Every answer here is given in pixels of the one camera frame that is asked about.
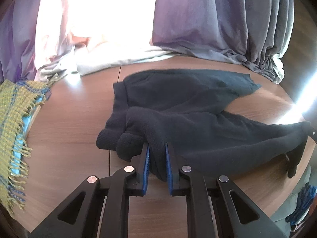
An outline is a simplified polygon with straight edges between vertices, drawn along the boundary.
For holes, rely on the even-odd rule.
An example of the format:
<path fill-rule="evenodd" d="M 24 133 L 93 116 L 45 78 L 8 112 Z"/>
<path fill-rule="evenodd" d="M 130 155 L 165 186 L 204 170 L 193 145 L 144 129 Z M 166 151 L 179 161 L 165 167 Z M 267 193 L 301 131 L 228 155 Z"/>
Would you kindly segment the blue clothing on chair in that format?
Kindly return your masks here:
<path fill-rule="evenodd" d="M 296 209 L 291 215 L 285 218 L 285 221 L 289 222 L 291 226 L 297 225 L 300 219 L 306 216 L 315 196 L 316 186 L 306 183 L 298 193 Z"/>

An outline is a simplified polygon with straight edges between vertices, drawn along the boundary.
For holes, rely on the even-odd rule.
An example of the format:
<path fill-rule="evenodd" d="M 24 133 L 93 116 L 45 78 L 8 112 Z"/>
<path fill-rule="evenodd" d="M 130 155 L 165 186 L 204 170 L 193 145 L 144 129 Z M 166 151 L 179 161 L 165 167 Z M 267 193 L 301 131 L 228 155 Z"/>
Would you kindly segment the pink sheer curtain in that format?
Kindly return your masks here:
<path fill-rule="evenodd" d="M 156 0 L 40 0 L 35 32 L 36 79 L 173 57 L 153 43 Z"/>

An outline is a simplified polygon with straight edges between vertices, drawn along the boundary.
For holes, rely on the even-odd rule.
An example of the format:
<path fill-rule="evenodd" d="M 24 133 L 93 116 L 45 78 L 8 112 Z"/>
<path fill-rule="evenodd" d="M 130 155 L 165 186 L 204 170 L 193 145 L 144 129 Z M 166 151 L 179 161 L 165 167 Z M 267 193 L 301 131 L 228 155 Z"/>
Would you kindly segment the yellow blue woven scarf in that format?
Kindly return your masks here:
<path fill-rule="evenodd" d="M 49 86 L 38 81 L 5 80 L 1 84 L 1 204 L 10 213 L 25 206 L 24 185 L 31 156 L 26 132 L 38 106 L 46 101 Z"/>

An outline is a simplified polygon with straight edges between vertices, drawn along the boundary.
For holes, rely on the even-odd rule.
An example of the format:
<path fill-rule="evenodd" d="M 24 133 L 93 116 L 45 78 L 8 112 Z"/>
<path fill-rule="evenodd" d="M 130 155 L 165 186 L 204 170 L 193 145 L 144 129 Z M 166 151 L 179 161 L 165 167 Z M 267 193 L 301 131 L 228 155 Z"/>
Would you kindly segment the dark navy knit pants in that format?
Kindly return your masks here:
<path fill-rule="evenodd" d="M 236 176 L 286 155 L 295 124 L 267 125 L 226 112 L 260 88 L 248 74 L 208 69 L 148 70 L 113 86 L 113 111 L 100 149 L 125 161 L 150 146 L 150 168 L 167 180 L 165 144 L 205 176 Z"/>

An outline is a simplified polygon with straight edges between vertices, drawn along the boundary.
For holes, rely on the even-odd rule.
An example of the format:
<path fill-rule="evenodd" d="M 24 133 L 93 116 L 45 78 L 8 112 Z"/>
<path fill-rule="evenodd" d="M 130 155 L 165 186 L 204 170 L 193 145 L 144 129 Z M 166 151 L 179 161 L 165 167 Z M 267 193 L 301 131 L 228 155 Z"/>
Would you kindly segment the purple grey curtain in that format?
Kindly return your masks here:
<path fill-rule="evenodd" d="M 36 79 L 39 5 L 1 0 L 1 80 Z M 280 83 L 293 22 L 293 0 L 156 0 L 153 43 L 173 56 L 241 64 Z"/>

